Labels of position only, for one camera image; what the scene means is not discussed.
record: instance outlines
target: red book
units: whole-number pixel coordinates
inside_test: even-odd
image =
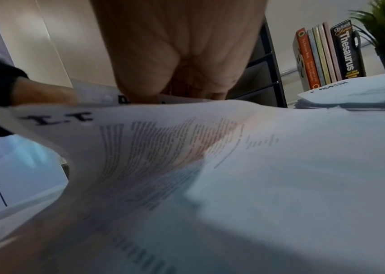
[[[316,64],[311,51],[310,40],[305,28],[296,32],[293,41],[293,51],[298,65],[299,75],[301,76],[304,90],[310,90],[320,87],[319,76],[317,75]]]

